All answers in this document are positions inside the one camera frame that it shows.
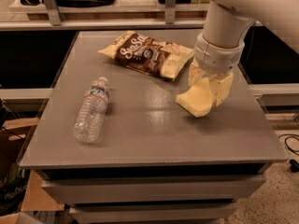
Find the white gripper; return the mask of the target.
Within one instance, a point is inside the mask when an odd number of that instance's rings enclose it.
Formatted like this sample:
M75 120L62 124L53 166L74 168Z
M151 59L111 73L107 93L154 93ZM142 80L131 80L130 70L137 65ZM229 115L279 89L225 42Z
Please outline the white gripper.
M209 74L225 74L239 64L245 43L235 48L222 48L207 42L203 34L197 36L194 45L194 59L189 67L188 85L191 87L201 79L205 71ZM234 80L230 72L210 79L210 89L213 94L213 105L221 105L228 97Z

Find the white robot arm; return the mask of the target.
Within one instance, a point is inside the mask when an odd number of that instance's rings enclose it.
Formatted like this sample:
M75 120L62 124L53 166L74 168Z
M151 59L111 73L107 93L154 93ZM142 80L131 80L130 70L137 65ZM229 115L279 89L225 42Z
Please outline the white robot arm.
M201 111L228 96L231 69L239 63L244 37L256 21L299 51L299 0L212 0L194 46L187 92Z

